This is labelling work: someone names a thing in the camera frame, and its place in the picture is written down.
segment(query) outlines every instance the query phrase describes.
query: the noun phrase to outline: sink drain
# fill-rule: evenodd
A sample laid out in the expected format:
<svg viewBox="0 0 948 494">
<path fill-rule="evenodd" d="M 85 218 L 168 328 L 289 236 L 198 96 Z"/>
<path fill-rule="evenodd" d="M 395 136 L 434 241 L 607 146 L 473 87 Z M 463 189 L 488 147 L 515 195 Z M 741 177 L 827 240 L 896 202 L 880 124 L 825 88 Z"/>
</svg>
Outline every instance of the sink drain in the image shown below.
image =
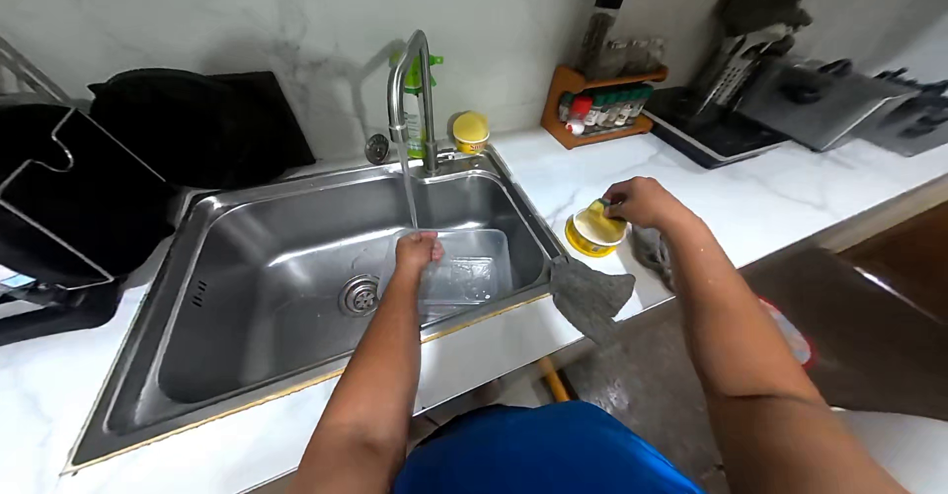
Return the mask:
<svg viewBox="0 0 948 494">
<path fill-rule="evenodd" d="M 353 317 L 371 315 L 378 307 L 378 278 L 362 274 L 342 285 L 339 292 L 339 309 L 343 314 Z"/>
</svg>

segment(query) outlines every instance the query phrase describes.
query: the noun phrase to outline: spice rack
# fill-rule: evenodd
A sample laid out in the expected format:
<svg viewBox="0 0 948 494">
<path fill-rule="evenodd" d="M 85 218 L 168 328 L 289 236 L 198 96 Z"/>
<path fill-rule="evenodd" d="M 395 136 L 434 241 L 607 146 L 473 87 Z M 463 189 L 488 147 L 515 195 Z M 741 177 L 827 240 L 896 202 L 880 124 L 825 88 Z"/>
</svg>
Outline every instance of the spice rack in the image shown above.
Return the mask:
<svg viewBox="0 0 948 494">
<path fill-rule="evenodd" d="M 550 135 L 558 140 L 567 150 L 572 150 L 576 146 L 582 146 L 584 144 L 593 144 L 613 138 L 648 133 L 651 131 L 652 121 L 647 116 L 639 114 L 632 125 L 624 126 L 622 129 L 612 132 L 600 132 L 586 137 L 575 137 L 566 129 L 563 122 L 559 121 L 557 114 L 559 98 L 567 91 L 579 94 L 586 89 L 594 87 L 609 87 L 612 85 L 624 85 L 641 81 L 664 81 L 668 76 L 669 68 L 662 66 L 655 72 L 649 74 L 586 80 L 585 76 L 573 68 L 560 64 L 553 72 L 553 79 L 550 81 L 550 92 L 547 94 L 546 105 L 543 107 L 543 116 L 540 117 L 539 123 L 543 126 L 543 129 L 550 132 Z"/>
</svg>

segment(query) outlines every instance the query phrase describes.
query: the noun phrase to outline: green spray nozzle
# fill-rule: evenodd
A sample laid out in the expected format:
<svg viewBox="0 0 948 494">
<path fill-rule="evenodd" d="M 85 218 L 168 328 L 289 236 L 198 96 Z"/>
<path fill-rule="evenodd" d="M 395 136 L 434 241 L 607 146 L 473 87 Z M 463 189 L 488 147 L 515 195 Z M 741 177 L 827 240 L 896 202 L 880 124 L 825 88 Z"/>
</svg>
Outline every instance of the green spray nozzle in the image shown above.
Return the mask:
<svg viewBox="0 0 948 494">
<path fill-rule="evenodd" d="M 398 63 L 398 60 L 402 57 L 402 52 L 395 52 L 389 56 L 389 66 L 395 66 Z M 417 95 L 421 92 L 421 56 L 415 56 L 411 60 L 411 66 L 409 66 L 409 71 L 405 75 L 405 92 L 413 95 Z M 434 66 L 435 64 L 443 64 L 444 57 L 442 56 L 428 56 L 428 64 Z M 432 87 L 437 85 L 438 82 L 434 80 L 434 74 L 432 75 Z"/>
</svg>

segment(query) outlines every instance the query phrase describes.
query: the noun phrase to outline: sink basin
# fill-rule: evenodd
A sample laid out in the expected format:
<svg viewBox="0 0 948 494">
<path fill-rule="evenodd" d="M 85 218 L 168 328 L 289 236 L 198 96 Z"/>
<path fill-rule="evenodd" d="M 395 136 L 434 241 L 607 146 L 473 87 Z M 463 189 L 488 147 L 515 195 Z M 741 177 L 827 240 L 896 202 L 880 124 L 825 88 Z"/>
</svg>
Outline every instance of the sink basin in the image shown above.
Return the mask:
<svg viewBox="0 0 948 494">
<path fill-rule="evenodd" d="M 411 183 L 423 228 L 493 228 L 513 291 L 421 314 L 422 340 L 548 294 L 562 248 L 488 150 Z M 372 318 L 390 239 L 410 227 L 397 164 L 192 199 L 72 464 L 338 374 Z"/>
</svg>

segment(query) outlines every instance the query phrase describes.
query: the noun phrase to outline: person's right hand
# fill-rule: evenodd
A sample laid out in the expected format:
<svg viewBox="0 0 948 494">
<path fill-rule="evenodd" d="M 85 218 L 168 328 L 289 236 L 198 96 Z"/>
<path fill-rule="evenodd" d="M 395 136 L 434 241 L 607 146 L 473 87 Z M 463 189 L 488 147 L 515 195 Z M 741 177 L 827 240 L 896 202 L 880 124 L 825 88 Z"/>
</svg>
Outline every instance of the person's right hand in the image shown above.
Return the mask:
<svg viewBox="0 0 948 494">
<path fill-rule="evenodd" d="M 635 176 L 613 184 L 603 194 L 612 205 L 606 216 L 624 218 L 642 228 L 666 229 L 682 219 L 694 217 L 678 198 L 652 177 Z"/>
<path fill-rule="evenodd" d="M 398 239 L 395 247 L 395 269 L 421 274 L 432 261 L 444 257 L 444 247 L 434 231 L 415 231 Z"/>
</svg>

